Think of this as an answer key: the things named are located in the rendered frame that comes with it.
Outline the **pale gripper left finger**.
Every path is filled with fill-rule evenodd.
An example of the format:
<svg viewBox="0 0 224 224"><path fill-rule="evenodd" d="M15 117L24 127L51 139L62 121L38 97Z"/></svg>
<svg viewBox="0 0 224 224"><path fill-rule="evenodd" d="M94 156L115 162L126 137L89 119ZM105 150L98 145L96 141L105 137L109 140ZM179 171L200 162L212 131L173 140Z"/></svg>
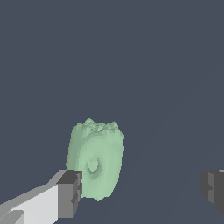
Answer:
<svg viewBox="0 0 224 224"><path fill-rule="evenodd" d="M0 224L54 224L73 218L82 193L82 172L59 170L45 185L0 205Z"/></svg>

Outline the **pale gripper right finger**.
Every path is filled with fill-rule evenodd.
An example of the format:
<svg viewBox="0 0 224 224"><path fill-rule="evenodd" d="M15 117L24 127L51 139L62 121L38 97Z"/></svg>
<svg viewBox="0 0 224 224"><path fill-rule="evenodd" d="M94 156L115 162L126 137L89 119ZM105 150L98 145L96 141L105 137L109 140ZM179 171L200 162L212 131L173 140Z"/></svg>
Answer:
<svg viewBox="0 0 224 224"><path fill-rule="evenodd" d="M202 171L200 178L203 196L224 214L224 170Z"/></svg>

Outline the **pale green lumpy object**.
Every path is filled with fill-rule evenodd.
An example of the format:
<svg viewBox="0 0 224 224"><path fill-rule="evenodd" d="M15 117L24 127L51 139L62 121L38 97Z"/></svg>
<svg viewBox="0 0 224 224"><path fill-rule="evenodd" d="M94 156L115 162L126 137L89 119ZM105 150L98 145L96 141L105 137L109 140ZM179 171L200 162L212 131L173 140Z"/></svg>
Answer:
<svg viewBox="0 0 224 224"><path fill-rule="evenodd" d="M88 118L72 129L66 167L82 171L82 198L100 201L114 191L123 163L124 134L116 122Z"/></svg>

